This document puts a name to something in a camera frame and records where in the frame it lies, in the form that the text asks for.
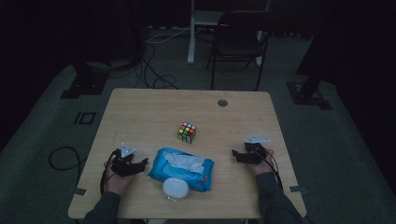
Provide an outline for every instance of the person's arm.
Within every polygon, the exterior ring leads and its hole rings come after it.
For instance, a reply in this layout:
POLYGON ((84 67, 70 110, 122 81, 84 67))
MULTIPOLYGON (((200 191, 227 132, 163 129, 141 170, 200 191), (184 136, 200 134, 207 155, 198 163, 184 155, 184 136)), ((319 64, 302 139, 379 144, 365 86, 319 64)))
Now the person's arm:
POLYGON ((114 224, 119 212, 120 196, 134 179, 134 175, 120 177, 111 170, 106 173, 104 194, 96 206, 84 217, 84 224, 114 224))
POLYGON ((96 206, 84 217, 84 224, 113 224, 119 212, 120 195, 105 192, 96 206))
MULTIPOLYGON (((270 155, 265 158, 272 166, 274 151, 267 149, 270 155)), ((292 224, 303 223, 303 218, 276 182, 271 167, 262 161, 257 165, 249 165, 256 176, 259 188, 259 207, 263 223, 292 224)))

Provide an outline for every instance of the dark background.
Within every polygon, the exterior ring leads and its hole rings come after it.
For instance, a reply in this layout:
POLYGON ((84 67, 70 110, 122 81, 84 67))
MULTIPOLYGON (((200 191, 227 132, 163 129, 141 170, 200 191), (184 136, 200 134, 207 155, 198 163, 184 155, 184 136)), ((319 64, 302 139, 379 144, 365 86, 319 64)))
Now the dark background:
MULTIPOLYGON (((197 0, 196 4, 198 9, 233 9, 238 1, 197 0)), ((190 8, 186 0, 2 1, 0 149, 52 79, 72 62, 71 50, 84 60, 103 63, 133 57, 134 51, 126 46, 138 44, 131 39, 141 35, 125 34, 125 26, 132 31, 138 18, 142 27, 187 27, 190 8)), ((287 35, 314 36, 298 74, 337 87, 395 190, 395 3, 273 0, 270 9, 282 16, 287 35)))

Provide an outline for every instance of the blue wet wipes package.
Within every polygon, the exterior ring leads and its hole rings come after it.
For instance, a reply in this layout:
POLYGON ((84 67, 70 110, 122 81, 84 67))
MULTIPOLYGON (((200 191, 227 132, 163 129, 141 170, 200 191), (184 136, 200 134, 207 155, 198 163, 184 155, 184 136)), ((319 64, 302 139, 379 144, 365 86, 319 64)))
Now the blue wet wipes package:
POLYGON ((202 169, 200 172, 192 172, 188 169, 175 167, 174 164, 169 162, 168 157, 165 158, 167 154, 177 155, 177 156, 193 156, 189 153, 179 151, 174 148, 164 147, 158 150, 157 156, 155 157, 154 163, 152 165, 151 171, 148 176, 158 181, 165 181, 169 177, 174 177, 182 179, 189 184, 190 189, 205 192, 210 190, 211 179, 212 179, 212 169, 215 164, 210 159, 204 159, 202 163, 202 169))

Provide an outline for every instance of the person's hand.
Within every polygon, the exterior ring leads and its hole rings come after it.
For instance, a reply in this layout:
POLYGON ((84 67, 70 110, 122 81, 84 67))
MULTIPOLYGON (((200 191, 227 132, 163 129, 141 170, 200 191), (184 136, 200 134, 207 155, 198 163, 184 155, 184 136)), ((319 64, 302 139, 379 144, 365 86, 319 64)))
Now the person's hand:
MULTIPOLYGON (((274 163, 272 161, 272 156, 274 155, 274 151, 268 148, 266 148, 265 150, 267 151, 267 156, 265 160, 268 161, 272 166, 274 166, 274 163)), ((271 167, 265 161, 262 161, 259 164, 248 164, 247 166, 250 168, 250 170, 253 172, 254 175, 273 172, 271 167)))
POLYGON ((106 183, 104 187, 104 191, 114 192, 118 195, 122 195, 122 193, 126 190, 126 188, 131 184, 132 180, 134 179, 135 175, 127 175, 125 177, 121 177, 119 175, 114 174, 111 170, 111 165, 107 168, 106 173, 106 183))

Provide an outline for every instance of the rubik's cube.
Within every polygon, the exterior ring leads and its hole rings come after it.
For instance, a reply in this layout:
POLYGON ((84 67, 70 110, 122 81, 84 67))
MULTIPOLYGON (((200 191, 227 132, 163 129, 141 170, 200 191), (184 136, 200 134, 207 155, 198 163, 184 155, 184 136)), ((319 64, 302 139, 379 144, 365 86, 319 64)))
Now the rubik's cube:
POLYGON ((191 144, 195 133, 196 127, 188 122, 184 122, 178 130, 178 140, 191 144))

